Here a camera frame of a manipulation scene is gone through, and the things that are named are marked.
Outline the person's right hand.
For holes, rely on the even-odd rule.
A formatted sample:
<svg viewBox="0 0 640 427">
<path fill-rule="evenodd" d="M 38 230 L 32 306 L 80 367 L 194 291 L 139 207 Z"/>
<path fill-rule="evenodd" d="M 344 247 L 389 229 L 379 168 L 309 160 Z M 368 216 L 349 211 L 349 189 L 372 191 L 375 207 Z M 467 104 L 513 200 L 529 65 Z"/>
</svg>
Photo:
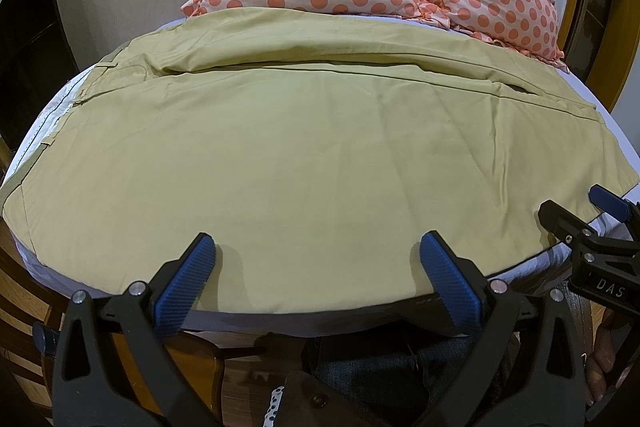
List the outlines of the person's right hand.
<svg viewBox="0 0 640 427">
<path fill-rule="evenodd" d="M 615 312 L 606 309 L 597 328 L 596 337 L 594 337 L 593 349 L 588 355 L 585 365 L 587 407 L 592 407 L 594 403 L 600 402 L 608 389 L 606 377 L 612 372 L 616 358 L 612 334 L 618 326 L 620 326 L 620 320 L 615 316 Z"/>
</svg>

